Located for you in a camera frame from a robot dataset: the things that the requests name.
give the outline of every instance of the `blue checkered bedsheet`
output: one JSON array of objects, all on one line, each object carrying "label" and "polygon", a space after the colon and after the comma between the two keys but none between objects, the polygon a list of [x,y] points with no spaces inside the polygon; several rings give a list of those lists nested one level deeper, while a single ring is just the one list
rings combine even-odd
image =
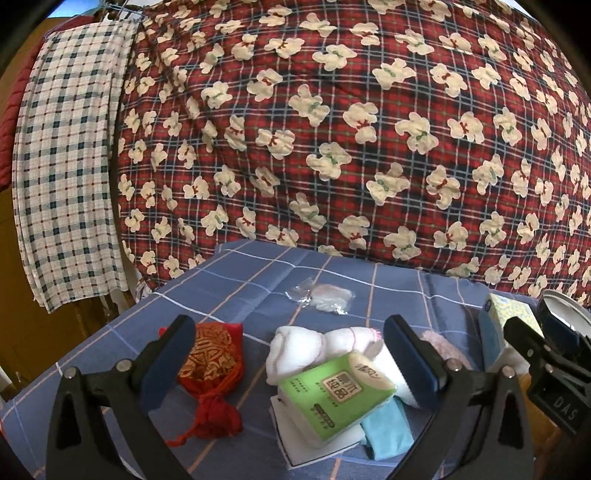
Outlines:
[{"label": "blue checkered bedsheet", "polygon": [[[309,277],[355,292],[350,313],[338,316],[315,309],[299,310],[284,292]],[[213,442],[191,438],[175,449],[194,478],[384,479],[399,459],[367,460],[361,447],[315,465],[286,470],[269,416],[269,397],[275,394],[275,388],[265,382],[265,359],[276,328],[291,322],[322,332],[348,326],[381,330],[389,315],[399,313],[417,333],[429,328],[440,332],[474,366],[482,368],[476,317],[488,292],[483,284],[417,270],[257,241],[229,243],[208,262],[169,282],[41,375],[4,407],[4,429],[27,469],[44,480],[47,430],[61,371],[71,365],[85,373],[102,371],[121,358],[134,358],[158,337],[160,327],[183,313],[195,320],[241,322],[245,332],[245,377],[229,396],[242,413],[244,431],[234,439]],[[193,398],[177,387],[163,406],[151,413],[151,419],[166,439],[173,439],[189,428],[195,406]],[[422,412],[407,410],[416,435],[427,419]],[[105,415],[120,455],[137,471],[112,412]]]}]

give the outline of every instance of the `clear plastic bag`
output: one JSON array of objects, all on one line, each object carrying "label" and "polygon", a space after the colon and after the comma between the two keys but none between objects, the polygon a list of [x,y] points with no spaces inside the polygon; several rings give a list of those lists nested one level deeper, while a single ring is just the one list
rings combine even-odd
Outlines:
[{"label": "clear plastic bag", "polygon": [[347,315],[355,294],[346,288],[328,283],[316,284],[307,278],[285,292],[287,297],[304,306],[312,306],[322,312],[335,312]]}]

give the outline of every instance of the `white checkered towel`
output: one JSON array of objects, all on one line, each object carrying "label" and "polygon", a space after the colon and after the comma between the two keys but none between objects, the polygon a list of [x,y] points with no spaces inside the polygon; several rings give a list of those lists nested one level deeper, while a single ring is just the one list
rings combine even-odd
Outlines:
[{"label": "white checkered towel", "polygon": [[127,282],[109,190],[119,96],[135,21],[53,33],[22,99],[12,197],[22,263],[40,305]]}]

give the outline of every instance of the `white towel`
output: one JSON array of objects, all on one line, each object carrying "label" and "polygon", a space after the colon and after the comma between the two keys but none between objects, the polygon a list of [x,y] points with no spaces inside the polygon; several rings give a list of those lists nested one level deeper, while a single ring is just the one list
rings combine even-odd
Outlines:
[{"label": "white towel", "polygon": [[303,327],[279,327],[267,357],[267,383],[278,385],[308,367],[353,350],[364,353],[380,338],[377,330],[365,327],[342,328],[325,334]]}]

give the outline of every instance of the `blue gripper pad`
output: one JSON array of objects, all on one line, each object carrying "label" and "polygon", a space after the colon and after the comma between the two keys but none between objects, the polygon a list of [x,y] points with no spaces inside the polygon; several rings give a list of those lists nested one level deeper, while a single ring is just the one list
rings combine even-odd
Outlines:
[{"label": "blue gripper pad", "polygon": [[150,342],[135,360],[132,388],[144,413],[160,408],[195,345],[195,322],[179,315],[162,337]]},{"label": "blue gripper pad", "polygon": [[439,409],[439,392],[447,381],[443,360],[430,343],[420,340],[400,315],[384,323],[384,343],[419,407],[431,413]]}]

